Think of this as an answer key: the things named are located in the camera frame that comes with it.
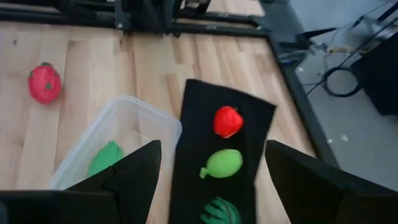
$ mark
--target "transparent box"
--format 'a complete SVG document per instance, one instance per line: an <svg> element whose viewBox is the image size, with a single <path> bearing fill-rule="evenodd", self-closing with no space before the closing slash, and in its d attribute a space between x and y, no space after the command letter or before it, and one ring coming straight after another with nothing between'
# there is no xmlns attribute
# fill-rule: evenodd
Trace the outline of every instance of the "transparent box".
<svg viewBox="0 0 398 224"><path fill-rule="evenodd" d="M174 152L181 132L180 121L166 112L137 98L119 96L101 110L89 130L69 151L54 173L50 188L64 190L84 180L91 160L110 140L123 148L123 156L152 140L160 140L162 163L155 196L160 190L169 194ZM156 200L165 199L154 197L152 207Z"/></svg>

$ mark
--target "strawberry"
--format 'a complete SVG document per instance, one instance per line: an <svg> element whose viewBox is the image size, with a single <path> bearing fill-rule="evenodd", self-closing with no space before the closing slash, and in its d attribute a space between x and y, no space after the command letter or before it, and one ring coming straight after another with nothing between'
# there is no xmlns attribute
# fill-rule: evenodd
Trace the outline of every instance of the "strawberry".
<svg viewBox="0 0 398 224"><path fill-rule="evenodd" d="M229 138L243 126L242 116L232 107L223 106L214 117L214 132L223 138Z"/></svg>
<svg viewBox="0 0 398 224"><path fill-rule="evenodd" d="M61 78L50 63L43 62L30 72L27 80L29 93L39 103L55 100L61 92Z"/></svg>

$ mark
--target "wooden surface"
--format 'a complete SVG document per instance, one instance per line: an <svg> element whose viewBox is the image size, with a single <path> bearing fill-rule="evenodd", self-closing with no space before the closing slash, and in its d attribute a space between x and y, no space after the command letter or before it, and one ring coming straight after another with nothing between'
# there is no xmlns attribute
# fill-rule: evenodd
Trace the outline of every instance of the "wooden surface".
<svg viewBox="0 0 398 224"><path fill-rule="evenodd" d="M261 14L253 0L214 0L213 10ZM63 91L51 105L32 100L29 72L51 62ZM311 156L313 151L267 42L182 34L122 36L111 29L0 22L0 189L46 189L71 147L101 107L132 95L175 117L185 79L197 78L248 92L277 105L268 139ZM256 179L258 223L289 223L265 160ZM148 223L167 223L165 200Z"/></svg>

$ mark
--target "gray floor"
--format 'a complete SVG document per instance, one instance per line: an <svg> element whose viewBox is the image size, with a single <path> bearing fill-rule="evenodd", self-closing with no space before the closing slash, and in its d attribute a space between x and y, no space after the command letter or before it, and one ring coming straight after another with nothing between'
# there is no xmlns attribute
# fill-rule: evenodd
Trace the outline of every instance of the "gray floor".
<svg viewBox="0 0 398 224"><path fill-rule="evenodd" d="M291 0L305 30L341 27L355 21L360 15L380 6L380 0ZM374 11L380 16L393 3ZM315 38L329 43L333 33ZM354 30L343 30L336 35L333 45L356 47L369 31L365 25ZM329 67L339 65L346 54L333 54ZM310 55L297 70L302 83L320 80L318 73L325 71L324 53ZM334 90L352 90L356 81L347 73L336 74L331 80ZM328 96L318 87L308 96L315 113L329 139L341 168L375 183L398 190L398 118L381 116L363 91L349 98Z"/></svg>

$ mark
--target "black mat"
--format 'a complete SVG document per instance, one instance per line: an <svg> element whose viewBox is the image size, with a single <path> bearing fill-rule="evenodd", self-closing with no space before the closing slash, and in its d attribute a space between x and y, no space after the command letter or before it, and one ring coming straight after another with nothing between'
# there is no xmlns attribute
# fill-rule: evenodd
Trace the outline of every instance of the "black mat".
<svg viewBox="0 0 398 224"><path fill-rule="evenodd" d="M242 130L229 139L213 132L213 117L222 106L238 108ZM234 204L243 223L256 223L254 178L275 106L229 88L187 80L181 112L182 135L177 144L169 223L200 223L203 207L216 196ZM199 178L207 159L222 149L237 149L243 166L225 179Z"/></svg>

